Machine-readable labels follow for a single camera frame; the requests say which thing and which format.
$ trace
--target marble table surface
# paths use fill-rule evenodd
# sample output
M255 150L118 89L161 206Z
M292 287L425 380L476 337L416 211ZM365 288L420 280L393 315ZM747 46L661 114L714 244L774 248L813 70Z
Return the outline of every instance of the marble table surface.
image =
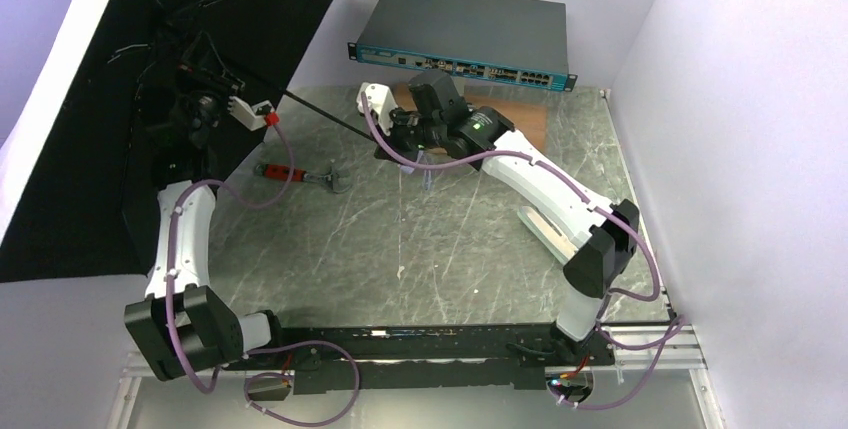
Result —
M357 87L296 91L365 128ZM632 198L607 106L596 88L571 94L532 88L468 87L469 93L548 107L546 154L589 188ZM293 183L276 205L242 208L222 191L210 234L216 293L237 314L271 309L287 326L379 326L552 321L563 303L561 267L516 215L523 198L471 167L404 174L373 158L374 144L286 99L281 126L295 165L351 172L353 188L331 194ZM282 182L253 175L259 162L288 164L266 142L229 178L254 201ZM616 285L650 292L637 254ZM665 303L616 298L609 321L666 321Z

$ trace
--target metal frame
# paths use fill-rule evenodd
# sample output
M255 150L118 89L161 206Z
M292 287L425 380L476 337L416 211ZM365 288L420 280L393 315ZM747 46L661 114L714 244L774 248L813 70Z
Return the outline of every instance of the metal frame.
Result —
M660 325L644 325L644 326L608 326L605 327L610 334L618 341L626 344L641 344L656 340L665 333L666 328ZM623 383L625 373L644 371L651 363L656 354L656 349L647 349L643 351L625 351L622 349L613 349L615 353L616 363L611 366L593 366L593 371L616 371L619 377L619 383ZM428 359L430 362L444 362L444 359ZM460 359L462 362L480 362L481 359ZM400 359L382 362L401 362ZM545 371L554 374L565 372L573 369L573 367L546 367ZM716 398L715 390L710 381L709 370L704 361L701 347L698 344L698 339L695 331L691 326L685 326L684 329L669 340L663 350L660 361L655 370L658 371L688 371L692 381L693 389L698 400L701 416L703 417L704 426L706 429L725 429L726 422L719 407ZM255 375L257 371L221 371L219 377L225 378L244 378L246 376ZM201 376L208 377L212 374L211 370L201 371ZM144 357L137 351L129 353L128 362L123 370L123 375L120 384L115 394L115 400L112 404L112 410L109 416L107 429L127 429L135 405L141 381L144 378L155 378L153 371L147 365ZM297 383L297 375L295 371L295 384Z

